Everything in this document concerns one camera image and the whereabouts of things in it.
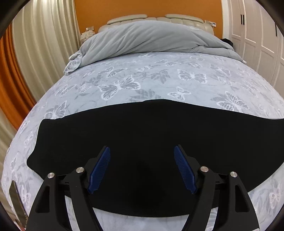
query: black fabric pad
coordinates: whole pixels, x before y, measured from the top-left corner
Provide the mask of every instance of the black fabric pad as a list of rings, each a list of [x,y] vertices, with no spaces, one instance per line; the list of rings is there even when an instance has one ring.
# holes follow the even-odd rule
[[[187,155],[216,173],[239,174],[252,190],[284,162],[284,119],[171,100],[150,100],[91,109],[62,119],[44,119],[28,166],[43,179],[68,174],[107,145],[111,161],[93,207],[132,216],[190,214],[196,196],[186,190],[174,161]],[[213,207],[217,206],[218,197]]]

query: black mount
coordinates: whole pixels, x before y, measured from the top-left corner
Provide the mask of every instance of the black mount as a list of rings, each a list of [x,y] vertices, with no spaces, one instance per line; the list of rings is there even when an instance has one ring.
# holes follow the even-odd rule
[[[88,201],[89,176],[101,153],[90,159],[84,168],[68,175],[48,175],[33,203],[26,231],[71,231],[64,192],[72,198],[80,231],[103,231]],[[179,145],[190,168],[195,174],[198,201],[182,231],[204,231],[210,215],[213,197],[220,191],[219,207],[213,231],[259,231],[258,220],[239,176],[217,174],[201,167],[195,158],[186,155]]]

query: light blue bedsheet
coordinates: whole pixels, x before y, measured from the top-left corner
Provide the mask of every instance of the light blue bedsheet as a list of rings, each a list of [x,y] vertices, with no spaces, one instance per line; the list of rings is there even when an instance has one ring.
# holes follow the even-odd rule
[[[150,99],[169,99],[264,118],[284,118],[282,97],[251,68],[234,59],[199,53],[158,52],[99,61],[61,78],[19,128],[8,150],[1,181],[10,205],[8,191],[12,180],[17,183],[28,213],[43,182],[27,167],[26,160],[35,147],[38,128],[44,118],[62,118],[92,108]],[[186,115],[181,115],[180,119],[186,120]],[[139,129],[139,121],[133,129]],[[232,148],[236,145],[242,144],[232,140]],[[273,221],[284,203],[283,175],[284,165],[249,192],[261,231]],[[72,228],[78,231],[71,200],[67,198],[66,201]],[[216,211],[212,210],[206,231],[212,230]],[[187,216],[129,217],[98,209],[95,213],[105,231],[180,231],[187,219]]]

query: blue ridged piece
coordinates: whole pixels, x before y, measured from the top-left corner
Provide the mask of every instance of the blue ridged piece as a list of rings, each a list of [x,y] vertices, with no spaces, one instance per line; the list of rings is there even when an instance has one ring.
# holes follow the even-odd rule
[[[105,174],[106,168],[110,161],[110,148],[106,147],[100,156],[96,166],[94,167],[92,173],[90,174],[90,185],[88,187],[88,192],[93,194],[100,186],[101,180]]]
[[[192,194],[195,194],[197,192],[195,175],[178,146],[174,148],[174,158],[186,188],[190,190]]]

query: beige curtain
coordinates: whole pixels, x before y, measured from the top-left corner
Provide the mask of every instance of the beige curtain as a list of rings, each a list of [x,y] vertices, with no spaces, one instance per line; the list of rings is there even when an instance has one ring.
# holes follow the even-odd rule
[[[38,101],[62,76],[80,47],[74,0],[31,0],[13,20],[18,64]]]
[[[11,125],[11,123],[8,121],[3,111],[0,109],[0,180],[2,178],[3,163],[6,156],[6,152],[15,134],[16,134],[16,129]],[[12,219],[15,219],[15,215],[12,212],[12,209],[6,200],[6,197],[1,187],[0,187],[0,201],[3,204],[5,210],[8,212],[9,216]]]

